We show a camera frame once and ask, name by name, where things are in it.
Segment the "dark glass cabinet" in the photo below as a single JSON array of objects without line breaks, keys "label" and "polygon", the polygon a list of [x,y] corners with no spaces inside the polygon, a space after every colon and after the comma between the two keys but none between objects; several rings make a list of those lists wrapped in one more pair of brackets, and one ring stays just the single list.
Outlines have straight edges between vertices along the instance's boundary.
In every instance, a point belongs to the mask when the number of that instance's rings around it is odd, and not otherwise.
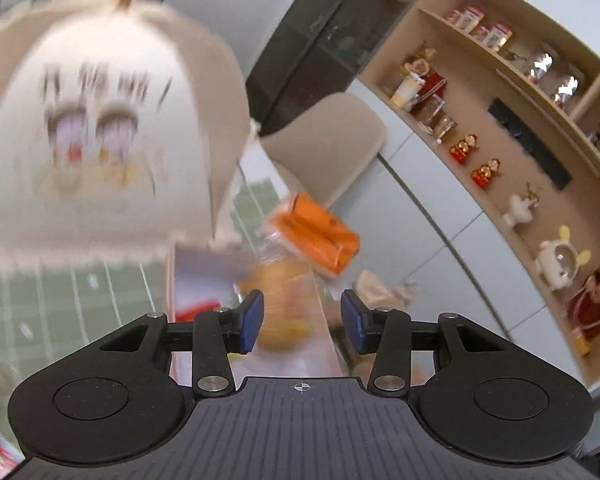
[{"label": "dark glass cabinet", "polygon": [[415,0],[294,0],[246,83],[268,136],[353,79]]}]

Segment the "pink cardboard gift box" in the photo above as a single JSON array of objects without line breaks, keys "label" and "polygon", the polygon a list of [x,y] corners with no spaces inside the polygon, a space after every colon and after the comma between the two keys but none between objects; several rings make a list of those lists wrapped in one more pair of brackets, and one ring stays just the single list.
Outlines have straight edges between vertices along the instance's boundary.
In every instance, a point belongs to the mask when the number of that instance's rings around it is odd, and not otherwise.
[{"label": "pink cardboard gift box", "polygon": [[178,245],[169,257],[170,320],[195,321],[204,312],[228,318],[226,343],[234,382],[247,377],[338,377],[324,297],[311,267],[270,252],[259,261],[234,248]]}]

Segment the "brown plush teddy bear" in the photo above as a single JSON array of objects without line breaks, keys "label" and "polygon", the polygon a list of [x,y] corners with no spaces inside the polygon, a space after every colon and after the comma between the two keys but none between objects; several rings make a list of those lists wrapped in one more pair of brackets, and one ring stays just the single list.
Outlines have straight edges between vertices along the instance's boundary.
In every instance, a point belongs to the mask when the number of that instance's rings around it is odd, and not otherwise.
[{"label": "brown plush teddy bear", "polygon": [[[351,288],[370,310],[395,308],[406,311],[418,292],[415,283],[406,282],[390,287],[369,270],[358,274]],[[359,356],[348,343],[340,313],[339,294],[340,291],[334,289],[332,299],[329,299],[324,307],[329,333],[334,341],[343,374],[359,377],[366,384],[370,378],[374,357]]]}]

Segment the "red gold figurine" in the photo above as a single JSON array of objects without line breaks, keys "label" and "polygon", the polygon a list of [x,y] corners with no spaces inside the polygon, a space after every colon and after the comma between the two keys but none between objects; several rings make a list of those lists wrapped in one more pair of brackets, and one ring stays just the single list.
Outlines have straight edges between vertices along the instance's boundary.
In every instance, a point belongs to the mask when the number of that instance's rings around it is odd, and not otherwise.
[{"label": "red gold figurine", "polygon": [[482,190],[488,188],[492,180],[500,174],[501,162],[497,158],[490,159],[486,164],[471,173],[471,179]]},{"label": "red gold figurine", "polygon": [[449,154],[452,156],[452,159],[456,160],[459,164],[465,165],[471,153],[477,148],[478,136],[475,134],[468,134],[468,136],[460,139],[450,147]]}]

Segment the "yellow cookie red packet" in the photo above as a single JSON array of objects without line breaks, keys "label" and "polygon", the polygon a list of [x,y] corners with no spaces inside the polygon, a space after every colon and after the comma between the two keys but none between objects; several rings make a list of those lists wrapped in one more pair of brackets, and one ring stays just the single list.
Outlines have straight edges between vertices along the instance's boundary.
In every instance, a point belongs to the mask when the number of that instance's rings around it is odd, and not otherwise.
[{"label": "yellow cookie red packet", "polygon": [[311,263],[269,226],[257,230],[254,255],[256,264],[237,287],[244,296],[252,290],[262,292],[258,346],[275,352],[294,350],[313,334],[312,315],[321,307]]}]

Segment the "orange bag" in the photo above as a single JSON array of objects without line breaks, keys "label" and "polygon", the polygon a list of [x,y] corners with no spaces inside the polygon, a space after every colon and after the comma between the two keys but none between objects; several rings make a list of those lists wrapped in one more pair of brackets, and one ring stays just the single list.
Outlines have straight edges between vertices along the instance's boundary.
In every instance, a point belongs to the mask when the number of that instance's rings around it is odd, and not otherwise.
[{"label": "orange bag", "polygon": [[360,250],[360,237],[306,191],[287,198],[268,216],[262,232],[315,270],[338,276]]}]

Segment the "beige chair right back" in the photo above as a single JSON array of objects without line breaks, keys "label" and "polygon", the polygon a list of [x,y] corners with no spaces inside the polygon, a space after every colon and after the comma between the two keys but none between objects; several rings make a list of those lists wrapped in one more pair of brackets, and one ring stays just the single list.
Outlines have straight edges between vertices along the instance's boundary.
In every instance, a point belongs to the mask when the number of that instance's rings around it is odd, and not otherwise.
[{"label": "beige chair right back", "polygon": [[306,191],[331,207],[366,170],[387,139],[387,127],[357,96],[334,93],[289,125],[261,139],[291,192]]}]

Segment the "red gold figurine right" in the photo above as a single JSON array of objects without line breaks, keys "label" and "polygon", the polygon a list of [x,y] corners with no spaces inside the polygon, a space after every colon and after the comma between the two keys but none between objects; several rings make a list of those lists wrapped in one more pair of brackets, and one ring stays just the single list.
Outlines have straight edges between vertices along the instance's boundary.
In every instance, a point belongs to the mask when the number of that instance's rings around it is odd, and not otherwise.
[{"label": "red gold figurine right", "polygon": [[497,158],[490,159],[486,164],[471,173],[471,179],[482,190],[488,188],[492,180],[500,174],[501,162]]}]

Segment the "white cartoon food cover tent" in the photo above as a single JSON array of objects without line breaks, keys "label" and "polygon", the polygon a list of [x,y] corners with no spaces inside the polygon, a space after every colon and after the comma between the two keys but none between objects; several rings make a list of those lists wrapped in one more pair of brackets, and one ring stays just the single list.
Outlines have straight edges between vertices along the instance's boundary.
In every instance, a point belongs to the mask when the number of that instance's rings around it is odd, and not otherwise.
[{"label": "white cartoon food cover tent", "polygon": [[149,0],[0,15],[0,272],[207,245],[250,136],[217,34]]}]

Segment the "wooden wall shelf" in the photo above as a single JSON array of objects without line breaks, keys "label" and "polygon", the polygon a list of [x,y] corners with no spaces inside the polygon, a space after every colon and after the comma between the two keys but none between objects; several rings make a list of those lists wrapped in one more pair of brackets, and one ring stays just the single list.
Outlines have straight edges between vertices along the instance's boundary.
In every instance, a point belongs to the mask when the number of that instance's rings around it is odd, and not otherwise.
[{"label": "wooden wall shelf", "polygon": [[[434,50],[454,127],[436,141],[412,114],[400,121],[481,209],[452,245],[507,328],[524,326],[533,307],[547,311],[578,374],[600,387],[600,332],[567,312],[576,284],[552,292],[534,263],[565,224],[577,251],[592,252],[576,283],[600,267],[600,152],[583,132],[600,100],[600,58],[522,0],[417,0],[365,66],[363,84],[381,96],[421,46]],[[461,165],[449,149],[468,134],[478,148]],[[482,190],[471,173],[492,158],[500,174]]]}]

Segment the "red gold figurine left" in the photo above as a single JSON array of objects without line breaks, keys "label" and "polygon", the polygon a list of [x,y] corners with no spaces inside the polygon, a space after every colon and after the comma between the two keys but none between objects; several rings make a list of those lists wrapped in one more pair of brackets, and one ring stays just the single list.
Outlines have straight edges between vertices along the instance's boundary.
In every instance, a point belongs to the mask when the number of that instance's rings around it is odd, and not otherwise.
[{"label": "red gold figurine left", "polygon": [[460,139],[450,147],[449,154],[452,156],[452,159],[456,160],[459,164],[465,165],[471,153],[477,148],[478,136],[475,134],[468,134],[468,136]]}]

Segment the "white rabbit figurine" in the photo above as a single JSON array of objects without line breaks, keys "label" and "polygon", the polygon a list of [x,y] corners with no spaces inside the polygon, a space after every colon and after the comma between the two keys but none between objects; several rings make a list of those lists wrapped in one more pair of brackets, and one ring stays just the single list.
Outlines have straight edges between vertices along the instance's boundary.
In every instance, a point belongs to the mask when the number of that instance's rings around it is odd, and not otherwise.
[{"label": "white rabbit figurine", "polygon": [[534,263],[548,288],[557,292],[571,286],[582,266],[591,258],[589,249],[578,252],[571,244],[570,227],[563,224],[554,240],[543,240],[539,244]]}]

